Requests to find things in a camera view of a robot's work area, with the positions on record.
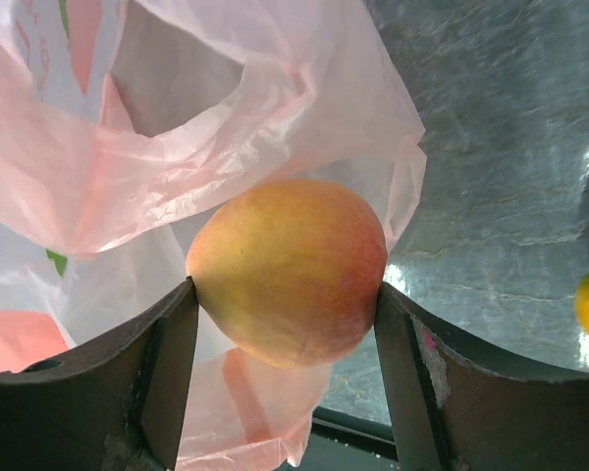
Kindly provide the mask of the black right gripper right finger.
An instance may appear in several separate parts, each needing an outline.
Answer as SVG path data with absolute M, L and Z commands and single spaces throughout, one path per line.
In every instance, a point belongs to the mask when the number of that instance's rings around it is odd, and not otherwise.
M 589 470 L 589 373 L 482 340 L 388 283 L 374 333 L 402 470 Z

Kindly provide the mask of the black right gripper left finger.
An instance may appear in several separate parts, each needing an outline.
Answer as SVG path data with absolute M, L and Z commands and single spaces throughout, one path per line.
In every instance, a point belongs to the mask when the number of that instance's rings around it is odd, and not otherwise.
M 172 470 L 195 352 L 191 279 L 124 324 L 0 373 L 0 470 Z

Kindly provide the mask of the toy peach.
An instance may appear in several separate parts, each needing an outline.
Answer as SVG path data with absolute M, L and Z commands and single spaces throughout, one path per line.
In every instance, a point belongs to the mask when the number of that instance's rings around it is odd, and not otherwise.
M 341 360 L 373 325 L 381 223 L 337 183 L 265 183 L 218 209 L 187 254 L 199 304 L 244 352 L 282 368 Z

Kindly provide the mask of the pink peach plastic bag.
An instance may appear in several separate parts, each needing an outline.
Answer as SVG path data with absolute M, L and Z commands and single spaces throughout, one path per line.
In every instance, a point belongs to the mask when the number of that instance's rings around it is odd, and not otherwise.
M 0 1 L 0 373 L 150 308 L 258 183 L 341 183 L 394 245 L 423 134 L 361 1 Z M 198 309 L 174 469 L 298 465 L 331 372 L 264 364 Z

